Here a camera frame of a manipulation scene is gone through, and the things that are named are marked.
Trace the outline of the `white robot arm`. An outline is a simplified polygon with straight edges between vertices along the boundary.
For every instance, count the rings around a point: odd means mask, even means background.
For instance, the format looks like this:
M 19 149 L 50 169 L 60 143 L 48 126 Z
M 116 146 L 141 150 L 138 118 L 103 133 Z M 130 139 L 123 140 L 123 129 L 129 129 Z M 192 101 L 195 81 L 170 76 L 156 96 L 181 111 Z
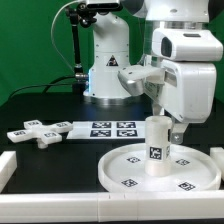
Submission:
M 109 102 L 145 93 L 155 115 L 172 116 L 171 141 L 182 142 L 187 126 L 211 113 L 213 63 L 223 55 L 221 42 L 204 28 L 209 0 L 86 0 L 86 6 L 97 13 L 87 95 Z M 112 14 L 120 6 L 145 20 L 143 55 L 134 66 L 128 25 Z

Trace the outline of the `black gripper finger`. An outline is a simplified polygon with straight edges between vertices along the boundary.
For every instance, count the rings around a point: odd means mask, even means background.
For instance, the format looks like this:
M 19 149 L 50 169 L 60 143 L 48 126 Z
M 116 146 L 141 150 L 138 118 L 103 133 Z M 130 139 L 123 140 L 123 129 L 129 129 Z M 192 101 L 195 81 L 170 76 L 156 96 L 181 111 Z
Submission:
M 175 122 L 171 129 L 170 141 L 172 144 L 181 144 L 184 139 L 184 133 L 188 125 Z

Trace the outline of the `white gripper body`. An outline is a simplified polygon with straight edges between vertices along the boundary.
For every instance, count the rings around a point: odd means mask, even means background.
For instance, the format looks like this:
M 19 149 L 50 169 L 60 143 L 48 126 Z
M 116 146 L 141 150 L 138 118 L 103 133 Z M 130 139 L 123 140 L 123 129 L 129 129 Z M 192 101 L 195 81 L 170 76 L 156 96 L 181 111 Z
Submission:
M 211 113 L 216 84 L 213 64 L 163 60 L 159 67 L 123 68 L 118 79 L 132 96 L 145 93 L 181 123 L 203 123 Z

